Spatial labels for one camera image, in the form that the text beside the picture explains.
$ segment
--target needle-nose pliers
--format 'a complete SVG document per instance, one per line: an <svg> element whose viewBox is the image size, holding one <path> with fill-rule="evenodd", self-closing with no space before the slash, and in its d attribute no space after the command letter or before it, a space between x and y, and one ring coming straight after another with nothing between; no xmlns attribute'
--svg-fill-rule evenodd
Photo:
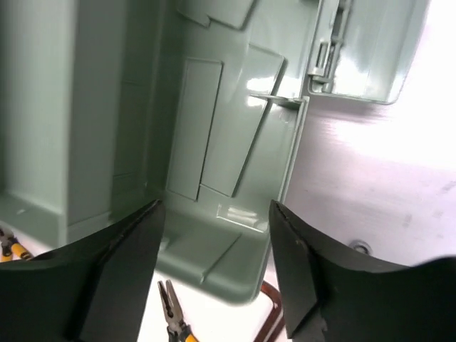
<svg viewBox="0 0 456 342"><path fill-rule="evenodd" d="M162 298L163 313L168 323L169 342L198 342L193 336L190 326L184 322L184 315L170 280L166 281L166 289L162 281L158 282L158 290Z"/></svg>
<svg viewBox="0 0 456 342"><path fill-rule="evenodd" d="M33 258L33 255L22 246L12 232L0 227L1 262L13 260L13 254L23 260Z"/></svg>

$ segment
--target green plastic case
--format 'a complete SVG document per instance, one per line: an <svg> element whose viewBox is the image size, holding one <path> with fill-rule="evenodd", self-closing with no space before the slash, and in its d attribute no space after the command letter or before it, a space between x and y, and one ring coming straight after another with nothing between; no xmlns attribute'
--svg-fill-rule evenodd
<svg viewBox="0 0 456 342"><path fill-rule="evenodd" d="M157 268L237 303L259 292L309 99L392 103L428 4L25 3L2 2L3 79L38 92L6 92L0 221L58 246L163 199Z"/></svg>

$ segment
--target plier jaw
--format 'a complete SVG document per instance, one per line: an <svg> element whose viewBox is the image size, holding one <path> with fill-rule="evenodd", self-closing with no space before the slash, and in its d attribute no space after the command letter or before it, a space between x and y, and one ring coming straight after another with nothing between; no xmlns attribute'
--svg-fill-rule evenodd
<svg viewBox="0 0 456 342"><path fill-rule="evenodd" d="M197 339L192 335L190 326L184 322L184 315L177 299L174 287L170 280L166 281L166 288L162 281L158 282L158 291L162 299L163 313L168 324L169 342L192 342Z"/></svg>

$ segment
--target hinge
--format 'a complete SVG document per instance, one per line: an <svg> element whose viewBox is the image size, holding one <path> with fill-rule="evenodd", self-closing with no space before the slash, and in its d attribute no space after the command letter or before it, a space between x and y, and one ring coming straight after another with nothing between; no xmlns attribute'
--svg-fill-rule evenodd
<svg viewBox="0 0 456 342"><path fill-rule="evenodd" d="M309 75L312 81L323 84L324 93L332 91L351 6L352 0L324 0L321 3Z"/></svg>

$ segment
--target box lid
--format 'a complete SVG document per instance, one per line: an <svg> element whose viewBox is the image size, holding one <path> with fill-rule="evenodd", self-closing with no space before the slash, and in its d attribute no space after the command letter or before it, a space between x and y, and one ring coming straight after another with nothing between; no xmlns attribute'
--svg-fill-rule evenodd
<svg viewBox="0 0 456 342"><path fill-rule="evenodd" d="M310 94L394 103L428 0L322 0L309 57Z"/></svg>

